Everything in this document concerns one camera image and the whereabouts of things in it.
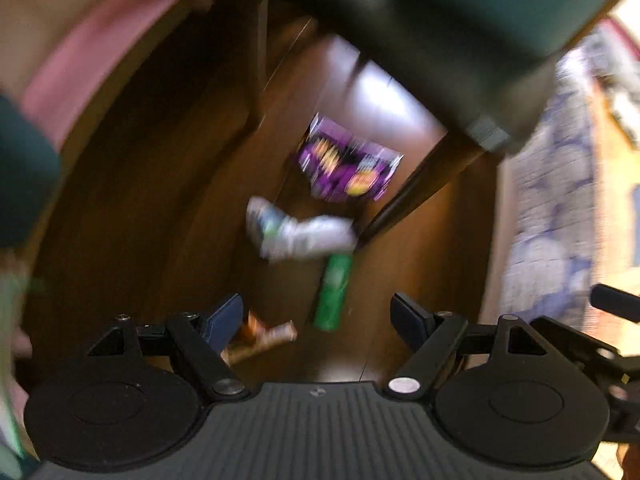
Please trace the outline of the white cookie package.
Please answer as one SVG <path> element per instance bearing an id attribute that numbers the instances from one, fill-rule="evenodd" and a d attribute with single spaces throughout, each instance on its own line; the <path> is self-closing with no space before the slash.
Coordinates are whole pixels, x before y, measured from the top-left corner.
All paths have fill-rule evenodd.
<path id="1" fill-rule="evenodd" d="M 286 217 L 267 224 L 260 255 L 269 261 L 306 260 L 350 254 L 356 245 L 357 237 L 348 219 L 319 216 L 300 221 Z"/>

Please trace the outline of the white wrapper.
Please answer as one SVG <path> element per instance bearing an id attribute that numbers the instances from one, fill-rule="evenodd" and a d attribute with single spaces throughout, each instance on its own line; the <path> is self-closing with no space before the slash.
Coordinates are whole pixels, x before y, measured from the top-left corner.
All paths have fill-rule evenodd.
<path id="1" fill-rule="evenodd" d="M 284 211 L 260 196 L 252 196 L 246 206 L 245 224 L 248 237 L 263 259 L 277 261 L 286 256 L 285 234 L 293 220 Z"/>

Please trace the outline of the green cylindrical can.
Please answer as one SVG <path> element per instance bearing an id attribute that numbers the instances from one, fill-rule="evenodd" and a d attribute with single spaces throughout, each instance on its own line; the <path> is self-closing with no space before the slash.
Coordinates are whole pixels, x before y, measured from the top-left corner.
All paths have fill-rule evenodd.
<path id="1" fill-rule="evenodd" d="M 326 263 L 314 312 L 314 327 L 318 330 L 335 332 L 340 327 L 352 260 L 352 255 L 336 254 Z"/>

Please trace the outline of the blue white patterned rug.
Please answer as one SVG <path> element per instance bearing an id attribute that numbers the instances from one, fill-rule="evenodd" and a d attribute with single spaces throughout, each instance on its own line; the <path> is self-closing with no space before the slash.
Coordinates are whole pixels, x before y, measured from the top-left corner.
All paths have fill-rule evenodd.
<path id="1" fill-rule="evenodd" d="M 555 92 L 538 126 L 513 159 L 516 232 L 503 275 L 500 311 L 538 316 L 579 330 L 596 255 L 596 165 L 584 52 L 556 66 Z"/>

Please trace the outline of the brown wooden chair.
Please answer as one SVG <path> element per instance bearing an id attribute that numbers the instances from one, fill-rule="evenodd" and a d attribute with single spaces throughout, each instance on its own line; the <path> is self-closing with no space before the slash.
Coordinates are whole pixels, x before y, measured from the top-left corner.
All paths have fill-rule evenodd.
<path id="1" fill-rule="evenodd" d="M 445 103 L 463 47 L 466 29 L 457 29 L 432 11 L 416 11 L 400 0 L 285 0 L 329 32 L 378 64 L 416 98 L 446 134 L 413 170 L 393 198 L 358 231 L 358 245 L 396 226 L 487 150 L 463 131 Z"/>

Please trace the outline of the dark teal trash bin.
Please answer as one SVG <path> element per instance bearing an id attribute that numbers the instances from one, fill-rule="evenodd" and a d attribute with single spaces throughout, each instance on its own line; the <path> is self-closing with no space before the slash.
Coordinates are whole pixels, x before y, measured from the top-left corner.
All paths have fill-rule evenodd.
<path id="1" fill-rule="evenodd" d="M 386 70 L 446 128 L 515 153 L 555 65 L 610 0 L 292 0 Z"/>

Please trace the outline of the purple snack bag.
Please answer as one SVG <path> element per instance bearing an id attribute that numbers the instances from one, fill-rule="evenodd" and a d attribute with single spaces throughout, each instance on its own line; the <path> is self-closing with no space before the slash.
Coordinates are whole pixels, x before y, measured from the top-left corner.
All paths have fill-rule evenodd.
<path id="1" fill-rule="evenodd" d="M 296 155 L 311 194 L 330 203 L 379 200 L 403 158 L 322 114 L 311 119 Z"/>

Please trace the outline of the brown snack bar wrapper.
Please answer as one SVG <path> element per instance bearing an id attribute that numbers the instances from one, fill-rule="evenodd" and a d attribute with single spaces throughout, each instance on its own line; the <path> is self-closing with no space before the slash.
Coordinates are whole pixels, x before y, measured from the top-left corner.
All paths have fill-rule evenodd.
<path id="1" fill-rule="evenodd" d="M 250 311 L 230 344 L 222 350 L 221 359 L 233 366 L 282 344 L 296 341 L 296 338 L 297 330 L 292 321 L 269 326 Z"/>

